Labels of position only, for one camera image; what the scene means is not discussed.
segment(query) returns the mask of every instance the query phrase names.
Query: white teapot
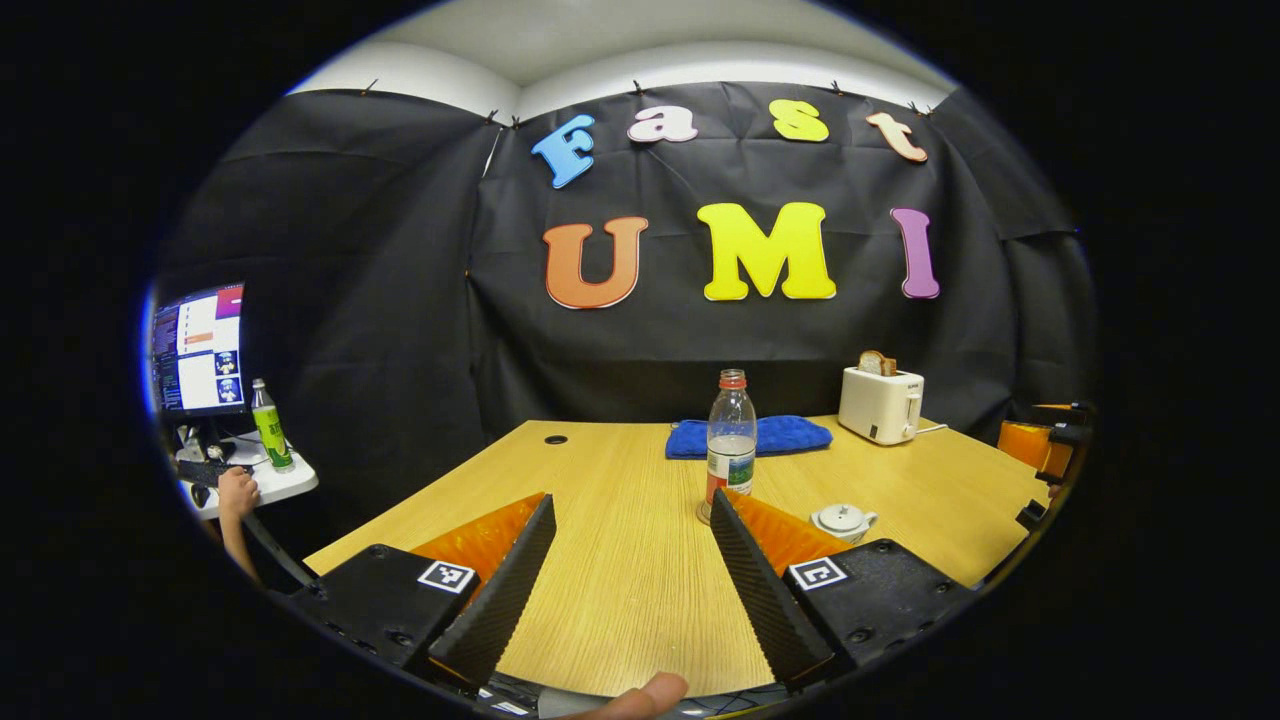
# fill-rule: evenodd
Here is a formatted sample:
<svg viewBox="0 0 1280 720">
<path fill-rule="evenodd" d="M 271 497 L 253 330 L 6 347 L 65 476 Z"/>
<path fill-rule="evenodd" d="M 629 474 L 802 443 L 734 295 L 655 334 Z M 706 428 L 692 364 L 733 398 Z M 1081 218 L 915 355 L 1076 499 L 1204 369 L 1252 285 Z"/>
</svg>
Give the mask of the white teapot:
<svg viewBox="0 0 1280 720">
<path fill-rule="evenodd" d="M 846 502 L 823 507 L 810 515 L 809 519 L 819 529 L 851 544 L 863 539 L 863 536 L 867 534 L 867 530 L 872 529 L 879 515 L 876 512 L 863 512 Z"/>
</svg>

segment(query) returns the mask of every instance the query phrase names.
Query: orange letter u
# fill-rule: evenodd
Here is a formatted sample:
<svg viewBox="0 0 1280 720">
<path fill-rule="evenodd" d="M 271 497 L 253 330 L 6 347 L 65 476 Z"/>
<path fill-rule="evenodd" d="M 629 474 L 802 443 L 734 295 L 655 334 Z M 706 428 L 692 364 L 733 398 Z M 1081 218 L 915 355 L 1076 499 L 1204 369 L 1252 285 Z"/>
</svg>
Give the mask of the orange letter u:
<svg viewBox="0 0 1280 720">
<path fill-rule="evenodd" d="M 640 277 L 640 231 L 644 218 L 614 218 L 604 223 L 613 236 L 613 274 L 603 283 L 582 279 L 582 243 L 591 225 L 558 225 L 543 233 L 547 243 L 547 295 L 572 310 L 608 307 L 626 300 Z"/>
</svg>

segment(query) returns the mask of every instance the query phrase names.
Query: bread slice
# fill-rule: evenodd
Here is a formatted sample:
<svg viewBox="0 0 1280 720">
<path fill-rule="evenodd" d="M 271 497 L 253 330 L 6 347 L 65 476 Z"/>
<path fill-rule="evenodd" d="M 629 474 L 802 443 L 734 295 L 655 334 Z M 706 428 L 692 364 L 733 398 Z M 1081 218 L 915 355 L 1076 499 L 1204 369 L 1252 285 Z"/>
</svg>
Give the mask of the bread slice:
<svg viewBox="0 0 1280 720">
<path fill-rule="evenodd" d="M 868 350 L 858 357 L 858 369 L 872 375 L 893 377 L 897 374 L 897 360 Z"/>
</svg>

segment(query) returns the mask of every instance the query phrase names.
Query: white desk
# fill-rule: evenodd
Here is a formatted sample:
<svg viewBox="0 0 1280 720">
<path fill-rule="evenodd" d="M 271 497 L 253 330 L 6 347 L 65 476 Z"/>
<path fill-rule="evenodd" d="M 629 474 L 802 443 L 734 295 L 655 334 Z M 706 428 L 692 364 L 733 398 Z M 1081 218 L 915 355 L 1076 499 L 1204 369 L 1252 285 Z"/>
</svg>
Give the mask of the white desk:
<svg viewBox="0 0 1280 720">
<path fill-rule="evenodd" d="M 320 484 L 319 478 L 316 478 L 315 469 L 311 468 L 311 465 L 308 465 L 301 455 L 293 451 L 291 451 L 293 455 L 293 464 L 297 465 L 293 471 L 276 473 L 275 468 L 271 466 L 266 450 L 260 442 L 257 442 L 257 432 L 232 438 L 232 442 L 236 443 L 236 452 L 233 452 L 225 461 L 233 465 L 253 466 L 253 479 L 257 480 L 257 489 L 262 493 L 262 497 L 257 503 L 259 507 L 279 502 L 296 495 L 302 495 L 307 491 L 315 489 L 315 487 Z M 197 518 L 201 520 L 218 519 L 216 492 L 209 493 L 209 500 L 205 502 L 204 507 L 196 507 L 196 500 L 191 497 L 191 483 L 187 480 L 178 482 L 182 486 L 182 496 L 187 498 L 187 506 L 191 507 L 191 511 L 195 512 Z"/>
</svg>

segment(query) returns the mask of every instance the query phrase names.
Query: toaster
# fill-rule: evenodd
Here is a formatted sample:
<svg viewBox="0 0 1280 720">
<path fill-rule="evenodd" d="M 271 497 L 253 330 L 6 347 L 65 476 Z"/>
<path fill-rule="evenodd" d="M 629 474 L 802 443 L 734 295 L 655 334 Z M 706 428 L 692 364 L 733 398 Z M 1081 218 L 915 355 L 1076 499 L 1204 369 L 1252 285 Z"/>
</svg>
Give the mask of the toaster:
<svg viewBox="0 0 1280 720">
<path fill-rule="evenodd" d="M 845 368 L 840 389 L 840 424 L 879 445 L 915 437 L 920 425 L 924 377 L 915 373 L 877 375 Z"/>
</svg>

